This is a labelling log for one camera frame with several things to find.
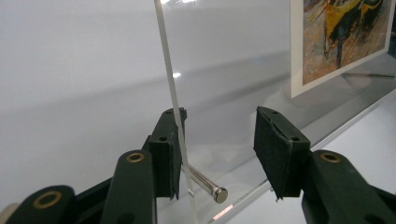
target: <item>silver metal peg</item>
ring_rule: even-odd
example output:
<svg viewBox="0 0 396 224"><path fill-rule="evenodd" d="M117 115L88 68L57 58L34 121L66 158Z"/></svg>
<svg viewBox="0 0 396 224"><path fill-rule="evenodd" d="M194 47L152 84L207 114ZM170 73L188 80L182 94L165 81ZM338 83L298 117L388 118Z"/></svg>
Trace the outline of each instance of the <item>silver metal peg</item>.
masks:
<svg viewBox="0 0 396 224"><path fill-rule="evenodd" d="M201 172L199 172L197 169L195 169L192 166L190 166L190 173L191 173L191 179L197 185L203 188L209 195L211 195L216 203L225 202L225 200L228 197L227 189L223 187L219 187L217 184L215 184L213 181L211 181L209 178L207 178L205 175L203 175Z"/></svg>

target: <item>picture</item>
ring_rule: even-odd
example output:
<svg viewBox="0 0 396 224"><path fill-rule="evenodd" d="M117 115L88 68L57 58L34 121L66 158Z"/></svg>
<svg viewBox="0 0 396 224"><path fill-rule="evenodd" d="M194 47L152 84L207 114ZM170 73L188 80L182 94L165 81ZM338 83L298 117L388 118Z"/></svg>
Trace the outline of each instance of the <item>picture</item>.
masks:
<svg viewBox="0 0 396 224"><path fill-rule="evenodd" d="M388 50L394 0L291 0L290 6L292 97Z"/></svg>

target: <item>brass ring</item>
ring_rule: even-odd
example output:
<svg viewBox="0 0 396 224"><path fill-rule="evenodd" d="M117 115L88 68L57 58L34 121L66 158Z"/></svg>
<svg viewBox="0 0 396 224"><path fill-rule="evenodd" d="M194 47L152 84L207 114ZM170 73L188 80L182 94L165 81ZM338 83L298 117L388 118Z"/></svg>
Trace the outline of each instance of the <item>brass ring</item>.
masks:
<svg viewBox="0 0 396 224"><path fill-rule="evenodd" d="M325 161L329 161L333 163L337 163L341 161L341 159L337 155L331 152L323 152L322 154L320 154L320 157Z"/></svg>
<svg viewBox="0 0 396 224"><path fill-rule="evenodd" d="M130 163L140 162L143 159L145 159L145 155L140 152L134 152L126 157L126 160Z"/></svg>
<svg viewBox="0 0 396 224"><path fill-rule="evenodd" d="M54 199L52 199L50 202L47 203L42 203L41 201L49 196L55 196ZM55 205L57 202L59 202L62 198L62 193L56 190L51 190L46 193L43 193L40 195L40 197L36 198L35 201L33 202L33 207L36 209L45 209L48 207L51 207Z"/></svg>

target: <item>painting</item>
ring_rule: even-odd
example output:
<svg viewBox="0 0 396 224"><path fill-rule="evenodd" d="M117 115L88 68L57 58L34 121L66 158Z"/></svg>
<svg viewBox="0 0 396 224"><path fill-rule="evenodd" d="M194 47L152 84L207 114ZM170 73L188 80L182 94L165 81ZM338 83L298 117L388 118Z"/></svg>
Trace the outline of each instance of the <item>painting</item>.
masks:
<svg viewBox="0 0 396 224"><path fill-rule="evenodd" d="M387 52L395 0L290 0L291 97Z"/></svg>

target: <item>white picture border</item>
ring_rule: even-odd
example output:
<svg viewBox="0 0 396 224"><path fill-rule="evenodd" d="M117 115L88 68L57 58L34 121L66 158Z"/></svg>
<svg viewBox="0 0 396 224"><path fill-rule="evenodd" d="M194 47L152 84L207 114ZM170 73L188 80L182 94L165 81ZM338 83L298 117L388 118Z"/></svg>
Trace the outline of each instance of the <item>white picture border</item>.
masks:
<svg viewBox="0 0 396 224"><path fill-rule="evenodd" d="M390 16L388 21L387 38L385 41L385 47L383 49L303 85L304 0L290 0L291 97L295 97L305 91L308 91L333 77L345 73L349 69L356 67L359 64L365 63L377 57L378 55L388 52L395 1L396 0L391 0L390 2Z"/></svg>

